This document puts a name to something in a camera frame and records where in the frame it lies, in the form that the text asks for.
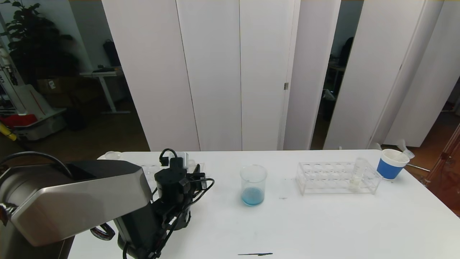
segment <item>green leaves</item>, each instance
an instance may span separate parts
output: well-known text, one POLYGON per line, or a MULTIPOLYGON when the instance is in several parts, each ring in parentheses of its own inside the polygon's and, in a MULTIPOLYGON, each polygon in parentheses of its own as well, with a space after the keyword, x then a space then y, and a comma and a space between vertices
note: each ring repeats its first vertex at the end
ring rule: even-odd
POLYGON ((10 56, 27 83, 36 83, 38 70, 46 71, 40 74, 43 78, 78 72, 78 59, 66 50, 64 42, 73 37, 62 35, 52 21, 39 15, 39 3, 25 7, 18 0, 0 0, 0 4, 6 3, 18 9, 6 24, 7 32, 0 35, 15 39, 8 44, 10 56))

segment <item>white table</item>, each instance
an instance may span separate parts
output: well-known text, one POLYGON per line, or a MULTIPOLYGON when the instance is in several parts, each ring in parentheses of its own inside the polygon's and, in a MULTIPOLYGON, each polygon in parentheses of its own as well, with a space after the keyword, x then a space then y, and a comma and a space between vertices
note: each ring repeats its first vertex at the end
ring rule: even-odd
MULTIPOLYGON (((460 256, 460 220, 407 171, 382 181, 377 193, 300 196, 296 186, 280 199, 280 182, 294 178, 298 162, 353 161, 377 166, 381 151, 190 152, 216 180, 191 207, 189 226, 172 234, 161 259, 447 259, 460 256), (267 168, 264 202, 242 204, 239 170, 267 168)), ((123 160, 154 164, 158 152, 123 153, 123 160)), ((89 231, 75 237, 70 259, 121 258, 116 237, 89 231)))
POLYGON ((104 90, 105 98, 109 103, 111 112, 109 113, 130 113, 130 111, 117 111, 115 107, 115 103, 110 95, 109 88, 107 87, 107 83, 105 82, 105 77, 120 77, 123 76, 123 70, 118 69, 115 71, 108 71, 108 72, 85 72, 80 73, 82 77, 97 77, 101 82, 102 89, 104 90))

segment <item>blue liquid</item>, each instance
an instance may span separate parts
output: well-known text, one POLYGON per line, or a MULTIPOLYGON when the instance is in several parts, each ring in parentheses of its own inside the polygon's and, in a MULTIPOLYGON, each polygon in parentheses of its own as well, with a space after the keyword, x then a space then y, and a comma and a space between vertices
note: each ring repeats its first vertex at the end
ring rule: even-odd
POLYGON ((249 187, 241 193, 241 199, 248 206, 257 206, 264 201, 264 192, 259 188, 249 187))

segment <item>yellow pole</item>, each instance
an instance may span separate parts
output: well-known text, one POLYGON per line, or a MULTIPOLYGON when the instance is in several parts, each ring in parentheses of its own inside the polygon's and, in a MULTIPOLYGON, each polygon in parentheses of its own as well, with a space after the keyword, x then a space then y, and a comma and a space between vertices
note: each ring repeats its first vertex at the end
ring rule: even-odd
POLYGON ((5 125, 0 123, 0 133, 5 135, 7 138, 11 139, 12 141, 15 141, 17 139, 17 136, 13 134, 5 125))

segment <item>glass beaker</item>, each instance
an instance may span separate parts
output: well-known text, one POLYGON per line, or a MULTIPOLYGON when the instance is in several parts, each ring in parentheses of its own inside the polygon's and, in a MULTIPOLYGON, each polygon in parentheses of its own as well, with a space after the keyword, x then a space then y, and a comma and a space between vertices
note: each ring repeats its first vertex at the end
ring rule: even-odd
POLYGON ((267 170, 260 165, 248 165, 241 169, 241 199, 248 206, 264 201, 267 170))

